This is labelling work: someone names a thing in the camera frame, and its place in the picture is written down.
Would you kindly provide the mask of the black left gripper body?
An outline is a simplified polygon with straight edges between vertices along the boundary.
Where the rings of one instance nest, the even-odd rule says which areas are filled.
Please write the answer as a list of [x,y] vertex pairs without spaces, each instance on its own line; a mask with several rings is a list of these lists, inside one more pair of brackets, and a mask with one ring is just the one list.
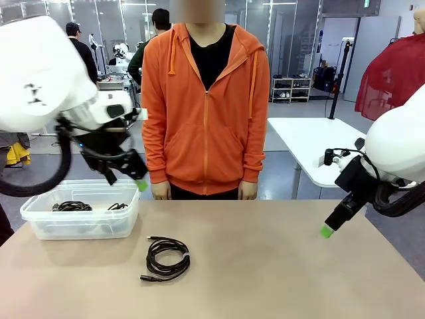
[[[94,131],[85,132],[82,135],[73,135],[74,141],[80,144],[81,154],[89,166],[127,166],[129,165],[129,154],[121,148],[123,142],[129,138],[126,131],[106,132]],[[86,150],[101,156],[114,157],[118,159],[99,159]]]

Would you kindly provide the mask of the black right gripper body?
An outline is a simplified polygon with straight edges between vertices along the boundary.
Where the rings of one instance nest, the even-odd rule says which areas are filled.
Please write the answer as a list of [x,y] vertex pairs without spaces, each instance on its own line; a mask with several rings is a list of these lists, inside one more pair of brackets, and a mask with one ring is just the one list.
[[364,206],[375,200],[379,181],[364,167],[362,156],[355,156],[341,171],[335,184],[347,193],[342,200],[348,206]]

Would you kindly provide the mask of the person's right hand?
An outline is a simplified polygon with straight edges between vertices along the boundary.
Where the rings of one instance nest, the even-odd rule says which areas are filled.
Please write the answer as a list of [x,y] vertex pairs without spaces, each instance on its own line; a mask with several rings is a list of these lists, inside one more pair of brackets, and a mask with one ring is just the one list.
[[151,193],[154,200],[171,200],[171,186],[168,181],[152,183]]

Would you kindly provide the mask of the person's left hand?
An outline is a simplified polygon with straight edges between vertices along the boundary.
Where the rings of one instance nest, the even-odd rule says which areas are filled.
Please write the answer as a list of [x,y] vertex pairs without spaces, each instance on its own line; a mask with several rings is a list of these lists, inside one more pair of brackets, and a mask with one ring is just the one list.
[[239,200],[255,200],[258,194],[258,184],[248,181],[241,181],[238,186]]

